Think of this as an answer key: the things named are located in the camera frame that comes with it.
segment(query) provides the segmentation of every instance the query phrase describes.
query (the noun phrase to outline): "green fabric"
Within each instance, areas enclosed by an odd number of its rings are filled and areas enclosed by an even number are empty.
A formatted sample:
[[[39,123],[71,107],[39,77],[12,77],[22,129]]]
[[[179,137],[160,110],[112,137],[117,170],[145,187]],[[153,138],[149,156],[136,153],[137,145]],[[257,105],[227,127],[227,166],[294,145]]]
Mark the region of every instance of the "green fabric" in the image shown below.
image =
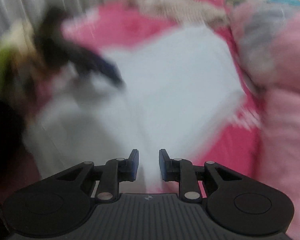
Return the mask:
[[[13,48],[1,48],[0,49],[0,96],[6,81],[6,74],[10,67],[11,57],[14,53]]]

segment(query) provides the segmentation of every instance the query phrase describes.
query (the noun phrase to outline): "ribbed black surface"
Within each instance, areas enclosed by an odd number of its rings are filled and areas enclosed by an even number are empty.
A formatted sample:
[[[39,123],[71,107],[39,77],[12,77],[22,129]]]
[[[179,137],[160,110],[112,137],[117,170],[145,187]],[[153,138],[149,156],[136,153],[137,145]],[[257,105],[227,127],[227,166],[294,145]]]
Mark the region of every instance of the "ribbed black surface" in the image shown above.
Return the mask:
[[[13,235],[11,240],[30,239]],[[90,219],[78,229],[53,240],[243,240],[215,224],[198,204],[180,201],[175,194],[122,194],[112,204],[96,207]],[[288,240],[285,234],[263,240]]]

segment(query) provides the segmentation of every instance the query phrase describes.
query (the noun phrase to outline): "blurry plush toy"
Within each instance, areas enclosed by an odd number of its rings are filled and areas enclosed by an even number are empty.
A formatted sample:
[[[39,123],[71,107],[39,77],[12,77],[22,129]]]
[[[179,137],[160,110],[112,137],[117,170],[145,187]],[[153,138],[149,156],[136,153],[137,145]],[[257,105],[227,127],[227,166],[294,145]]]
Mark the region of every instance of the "blurry plush toy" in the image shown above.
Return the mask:
[[[0,100],[25,119],[32,119],[37,85],[53,78],[69,61],[80,76],[93,71],[116,86],[123,84],[115,65],[63,38],[61,25],[67,18],[66,11],[49,7],[35,30],[29,22],[18,21],[0,39]]]
[[[116,86],[122,85],[123,81],[115,65],[98,54],[63,38],[61,25],[69,16],[66,11],[51,6],[34,32],[34,44],[42,55],[45,65],[52,71],[58,71],[71,61],[79,75],[86,75],[93,71],[103,74]]]

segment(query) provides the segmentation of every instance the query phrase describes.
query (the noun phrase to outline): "white fabric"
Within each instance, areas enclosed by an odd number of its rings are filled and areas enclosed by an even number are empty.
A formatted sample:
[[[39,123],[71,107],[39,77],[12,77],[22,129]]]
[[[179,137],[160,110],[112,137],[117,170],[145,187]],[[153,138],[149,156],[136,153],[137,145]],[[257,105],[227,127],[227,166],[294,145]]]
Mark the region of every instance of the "white fabric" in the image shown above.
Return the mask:
[[[244,92],[229,49],[208,28],[185,27],[126,56],[105,54],[117,63],[126,89],[100,76],[70,87],[46,107],[25,141],[43,178],[83,161],[127,158],[136,148],[137,181],[120,190],[158,192],[159,149],[191,159],[240,105]]]

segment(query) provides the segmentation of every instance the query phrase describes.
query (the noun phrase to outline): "blue object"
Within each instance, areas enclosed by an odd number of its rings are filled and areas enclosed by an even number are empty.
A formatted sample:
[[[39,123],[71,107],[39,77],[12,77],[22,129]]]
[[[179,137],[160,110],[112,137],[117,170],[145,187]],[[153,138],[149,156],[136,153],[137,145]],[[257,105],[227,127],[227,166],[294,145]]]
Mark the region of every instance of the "blue object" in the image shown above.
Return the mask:
[[[300,1],[299,0],[269,0],[269,3],[283,3],[293,6],[299,6],[300,7]]]

